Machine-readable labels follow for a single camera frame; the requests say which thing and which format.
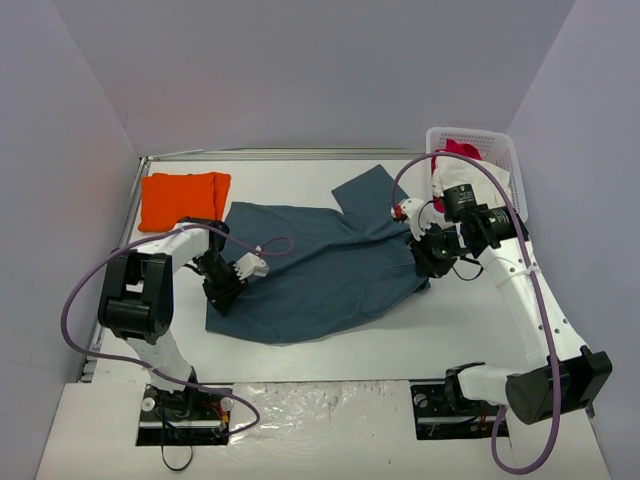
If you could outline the blue-grey t-shirt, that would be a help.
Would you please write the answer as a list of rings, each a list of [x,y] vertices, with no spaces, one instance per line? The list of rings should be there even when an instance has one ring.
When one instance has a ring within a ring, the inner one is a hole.
[[[376,320],[429,289],[416,273],[410,231],[390,218],[390,199],[406,198],[377,165],[332,191],[337,209],[234,202],[226,217],[235,242],[223,256],[236,260],[243,243],[285,256],[267,258],[264,278],[253,277],[227,315],[207,308],[205,328],[264,344],[312,341]]]

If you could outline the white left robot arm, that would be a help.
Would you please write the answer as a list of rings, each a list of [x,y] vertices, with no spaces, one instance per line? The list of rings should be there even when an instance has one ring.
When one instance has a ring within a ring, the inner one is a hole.
[[[179,418],[195,415],[201,393],[187,383],[197,381],[173,338],[174,274],[188,263],[203,277],[208,301],[221,315],[254,274],[264,276],[267,264],[249,252],[236,261],[222,256],[226,224],[192,220],[175,225],[175,233],[127,250],[106,267],[98,310],[101,326],[124,340],[149,371],[151,386],[167,393],[165,406]]]

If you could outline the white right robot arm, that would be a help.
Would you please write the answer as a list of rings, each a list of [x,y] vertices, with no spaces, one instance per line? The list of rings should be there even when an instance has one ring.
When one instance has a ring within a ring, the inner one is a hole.
[[[427,203],[409,198],[392,210],[409,225],[416,272],[438,279],[466,259],[481,267],[501,294],[525,347],[524,369],[474,362],[447,370],[446,406],[465,413],[485,402],[504,405],[531,425],[589,407],[613,367],[574,330],[540,271],[519,216],[477,202],[471,185],[445,190],[444,226],[428,224]]]

